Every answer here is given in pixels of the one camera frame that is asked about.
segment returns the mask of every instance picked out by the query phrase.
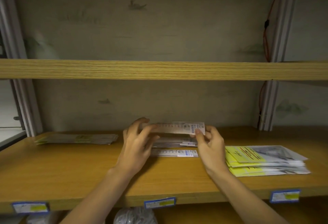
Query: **clear plastic ruler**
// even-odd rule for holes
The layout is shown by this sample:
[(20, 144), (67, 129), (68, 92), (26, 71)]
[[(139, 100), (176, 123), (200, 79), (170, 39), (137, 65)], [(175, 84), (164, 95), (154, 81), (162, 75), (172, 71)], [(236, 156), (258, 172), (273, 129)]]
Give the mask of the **clear plastic ruler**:
[(151, 156), (156, 157), (198, 157), (196, 150), (152, 149)]
[(195, 129), (200, 129), (205, 134), (205, 124), (203, 122), (162, 122), (156, 123), (158, 128), (152, 130), (152, 133), (170, 133), (170, 134), (195, 134)]

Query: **price tag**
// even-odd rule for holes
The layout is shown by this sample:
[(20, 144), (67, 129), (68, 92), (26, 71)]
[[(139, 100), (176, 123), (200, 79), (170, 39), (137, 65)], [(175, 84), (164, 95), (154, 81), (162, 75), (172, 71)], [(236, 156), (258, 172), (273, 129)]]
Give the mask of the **price tag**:
[(169, 197), (165, 199), (144, 201), (145, 209), (158, 209), (174, 206), (176, 203), (175, 197)]
[(301, 190), (277, 190), (271, 192), (270, 202), (298, 202)]
[(12, 207), (17, 214), (47, 213), (50, 211), (46, 202), (14, 202)]

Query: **flat plastic package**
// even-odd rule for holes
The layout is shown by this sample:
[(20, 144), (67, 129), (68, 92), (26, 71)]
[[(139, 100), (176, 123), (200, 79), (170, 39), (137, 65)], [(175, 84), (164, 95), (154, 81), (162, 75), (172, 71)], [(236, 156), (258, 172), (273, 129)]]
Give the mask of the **flat plastic package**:
[(157, 224), (157, 220), (151, 209), (123, 208), (115, 215), (114, 224)]

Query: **metal frame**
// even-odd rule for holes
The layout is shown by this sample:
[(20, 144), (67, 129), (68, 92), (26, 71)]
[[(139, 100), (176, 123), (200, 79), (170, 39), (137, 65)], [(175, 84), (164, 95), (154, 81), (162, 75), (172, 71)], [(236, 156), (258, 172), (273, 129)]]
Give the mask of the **metal frame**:
[[(271, 58), (273, 63), (285, 60), (286, 47), (289, 32), (293, 23), (293, 13), (297, 0), (280, 0), (277, 26), (271, 46)], [(276, 109), (276, 99), (279, 89), (278, 81), (268, 81), (262, 102), (259, 130), (271, 131)]]
[[(0, 0), (0, 30), (7, 56), (26, 59), (15, 0)], [(43, 132), (32, 80), (13, 80), (27, 136)]]

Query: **shelf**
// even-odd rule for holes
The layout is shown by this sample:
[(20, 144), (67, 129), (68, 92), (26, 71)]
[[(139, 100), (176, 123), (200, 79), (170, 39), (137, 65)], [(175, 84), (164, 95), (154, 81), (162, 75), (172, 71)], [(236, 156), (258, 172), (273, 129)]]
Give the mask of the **shelf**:
[[(328, 199), (325, 197), (301, 198), (299, 203), (269, 204), (289, 223), (325, 223)], [(114, 208), (106, 223), (113, 223), (119, 209)], [(242, 224), (241, 218), (228, 202), (184, 204), (170, 208), (154, 209), (158, 224)]]
[[(219, 131), (226, 145), (284, 145), (309, 158), (308, 175), (240, 177), (261, 199), (277, 189), (301, 189), (301, 197), (328, 195), (326, 128)], [(121, 136), (111, 145), (36, 146), (34, 140), (26, 138), (0, 153), (0, 213), (12, 212), (15, 201), (46, 201), (51, 210), (74, 208), (115, 165), (122, 148)], [(151, 157), (116, 206), (141, 206), (166, 197), (176, 197), (177, 204), (226, 201), (200, 158)]]
[(328, 63), (0, 59), (0, 78), (248, 81), (328, 80)]

